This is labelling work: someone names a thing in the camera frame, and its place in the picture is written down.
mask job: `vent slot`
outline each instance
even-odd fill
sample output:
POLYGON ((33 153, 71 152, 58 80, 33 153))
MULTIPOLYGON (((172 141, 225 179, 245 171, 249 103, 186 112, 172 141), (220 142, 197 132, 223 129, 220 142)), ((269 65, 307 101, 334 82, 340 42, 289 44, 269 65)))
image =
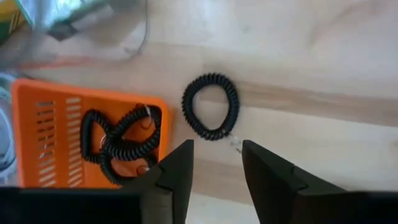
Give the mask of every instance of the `vent slot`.
POLYGON ((69 176, 71 177, 71 176, 73 176, 73 175, 75 175, 75 174, 77 174, 77 173, 81 173, 82 170, 83 170, 83 169, 82 169, 81 167, 79 167, 79 168, 77 168, 77 169, 74 169, 74 170, 72 170, 72 171, 69 172, 69 176))
POLYGON ((43 110, 43 111, 37 112, 37 116, 43 116, 43 115, 54 114, 54 112, 55 112, 55 109, 52 109, 52 110, 43 110))
POLYGON ((53 131, 54 129, 55 129, 55 126, 53 125, 53 126, 49 126, 49 127, 46 127, 46 128, 39 128, 37 130, 37 132, 38 133, 43 133, 45 131, 53 131))
POLYGON ((53 124, 54 118, 46 118, 36 121, 37 124, 53 124))
POLYGON ((75 181, 78 180, 78 179, 81 179, 81 177, 83 177, 83 175, 82 175, 81 173, 79 173, 79 174, 77 174, 77 175, 74 175, 73 177, 71 177, 71 178, 68 180, 68 184, 73 183, 73 182, 75 182, 75 181))
POLYGON ((80 155, 69 157, 69 163, 72 163, 79 159, 80 159, 80 155))
POLYGON ((68 137, 68 141, 72 142, 72 141, 78 141, 80 139, 80 135, 79 134, 75 134, 75 135, 71 135, 68 137))
POLYGON ((47 159, 50 156, 54 155, 54 150, 47 151, 47 152, 42 152, 40 153, 39 159, 47 159))
POLYGON ((36 103, 37 107, 48 107, 48 106, 54 106, 55 102, 54 101, 46 101, 46 102, 38 102, 36 103))
POLYGON ((76 126, 76 125, 79 125, 79 124, 80 124, 80 120, 74 120, 74 121, 69 121, 67 123, 67 126, 71 127, 71 126, 76 126))
POLYGON ((78 153, 80 153, 80 148, 71 149, 69 151, 69 156, 72 156, 72 155, 75 155, 75 154, 78 154, 78 153))
POLYGON ((46 167, 46 168, 40 170, 39 175, 46 174, 46 173, 48 173, 48 172, 50 172, 50 171, 52 171, 52 170, 54 170, 54 169, 55 169, 55 166, 54 166, 54 165, 49 166, 49 167, 46 167))
POLYGON ((82 183, 82 180, 79 179, 79 180, 77 180, 76 182, 70 184, 69 187, 70 187, 70 188, 77 187, 77 186, 78 186, 79 184, 81 184, 81 183, 82 183))
POLYGON ((39 138, 37 138, 38 141, 45 141, 45 140, 51 140, 54 138, 54 134, 49 134, 47 136, 41 136, 39 138))
POLYGON ((81 106, 80 105, 74 105, 74 106, 68 106, 67 107, 67 111, 76 111, 76 110, 80 110, 81 106))
POLYGON ((80 103, 81 99, 79 97, 72 97, 72 98, 67 98, 65 101, 67 103, 80 103))
POLYGON ((55 180, 51 180, 50 182, 48 182, 48 183, 42 185, 42 187, 51 187, 51 186, 53 186, 53 185, 56 184, 56 183, 57 183, 57 182, 56 182, 55 180))
POLYGON ((46 150, 48 148, 54 147, 54 145, 55 145, 55 142, 48 142, 48 143, 45 143, 43 146, 39 146, 39 149, 46 150))
POLYGON ((50 165, 53 162, 55 162, 54 158, 47 159, 46 161, 43 161, 43 162, 39 163, 39 167, 50 165))
POLYGON ((55 172, 52 172, 51 174, 46 175, 46 176, 40 178, 40 179, 39 179, 39 183, 46 182, 46 181, 48 181, 48 180, 50 180, 50 179, 54 179, 54 177, 55 177, 55 172))
POLYGON ((69 169, 72 170, 72 169, 74 169, 74 168, 76 168, 78 166, 81 166, 81 165, 82 165, 82 162, 81 161, 77 161, 75 163, 70 164, 69 165, 69 169))
POLYGON ((68 134, 75 134, 75 133, 78 133, 79 131, 80 131, 80 127, 70 128, 70 129, 68 129, 68 134))
POLYGON ((70 149, 74 149, 74 148, 76 148, 78 146, 80 146, 80 141, 75 141, 75 142, 69 144, 69 148, 70 149))
POLYGON ((68 119, 75 119, 75 118, 80 118, 80 116, 81 116, 81 113, 80 113, 80 112, 77 112, 77 113, 70 113, 70 114, 67 115, 67 118, 68 118, 68 119))

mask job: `black coiled wrist lanyard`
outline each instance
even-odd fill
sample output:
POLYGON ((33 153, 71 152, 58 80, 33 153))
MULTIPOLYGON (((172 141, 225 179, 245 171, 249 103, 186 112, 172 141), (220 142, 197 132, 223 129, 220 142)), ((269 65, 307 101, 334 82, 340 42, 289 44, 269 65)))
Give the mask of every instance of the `black coiled wrist lanyard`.
POLYGON ((112 125, 108 118, 98 110, 89 110, 85 113, 80 126, 80 147, 81 155, 85 161, 99 164, 102 173, 113 184, 126 185, 135 177, 125 177, 119 175, 112 167, 112 158, 121 161, 133 161, 143 158, 149 167, 156 164, 157 158, 151 152, 159 146, 160 125, 162 113, 155 106, 140 107, 128 112, 119 120, 116 125, 112 125), (155 123, 155 131, 144 142, 135 142, 123 139, 124 133, 141 119, 150 116, 155 123), (106 138, 101 147, 100 153, 92 152, 91 138, 94 122, 98 123, 104 130, 106 138))
POLYGON ((216 141, 231 135, 238 118, 239 109, 239 96, 234 83, 225 75, 219 73, 209 73, 198 77, 187 86, 182 96, 182 111, 188 124, 201 138, 210 141, 216 141), (193 111, 193 98, 204 87, 213 85, 219 86, 225 91, 229 107, 221 126, 210 130, 200 122, 193 111))

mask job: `wood grain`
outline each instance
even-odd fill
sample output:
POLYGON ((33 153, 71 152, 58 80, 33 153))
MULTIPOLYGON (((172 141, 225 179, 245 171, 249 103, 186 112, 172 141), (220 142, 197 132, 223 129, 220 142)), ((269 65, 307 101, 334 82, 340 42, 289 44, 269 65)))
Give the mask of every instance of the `wood grain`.
POLYGON ((192 191, 252 205, 243 167, 195 159, 192 191))
MULTIPOLYGON (((275 85, 236 82, 244 106, 270 108, 293 113, 360 123, 398 126, 398 100, 322 93, 275 85)), ((200 93, 201 100, 225 102, 214 88, 200 93)))

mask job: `orange plastic tray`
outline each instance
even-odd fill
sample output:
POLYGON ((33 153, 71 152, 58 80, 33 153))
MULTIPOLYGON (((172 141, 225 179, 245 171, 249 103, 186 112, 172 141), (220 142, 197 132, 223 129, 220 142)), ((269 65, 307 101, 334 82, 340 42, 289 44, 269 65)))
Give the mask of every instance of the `orange plastic tray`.
MULTIPOLYGON (((28 79, 15 81, 11 93, 21 187, 118 187, 106 179, 98 164, 81 158, 80 120, 89 109, 102 111, 116 123, 138 104, 158 106, 162 111, 162 126, 160 145, 154 154, 160 161, 168 152, 172 116, 160 98, 28 79)), ((153 131, 154 125, 147 118, 133 125, 125 137, 143 141, 153 131)), ((103 130, 96 124, 93 145, 97 152, 103 136, 103 130)), ((112 163, 121 175, 135 176, 137 168, 145 161, 113 159, 112 163)))

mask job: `wooden table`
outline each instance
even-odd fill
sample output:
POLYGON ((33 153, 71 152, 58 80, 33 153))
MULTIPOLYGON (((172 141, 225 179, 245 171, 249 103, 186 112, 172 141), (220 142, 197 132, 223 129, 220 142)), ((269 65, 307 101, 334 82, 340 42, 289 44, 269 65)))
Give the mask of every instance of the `wooden table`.
MULTIPOLYGON (((157 95, 175 108, 173 145, 195 140, 187 223, 256 223, 241 156, 182 118, 186 85, 228 74, 244 106, 233 133, 348 190, 398 190, 398 19, 394 0, 149 0, 150 34, 130 62, 29 71, 35 78, 157 95)), ((220 123, 226 104, 202 93, 220 123)))

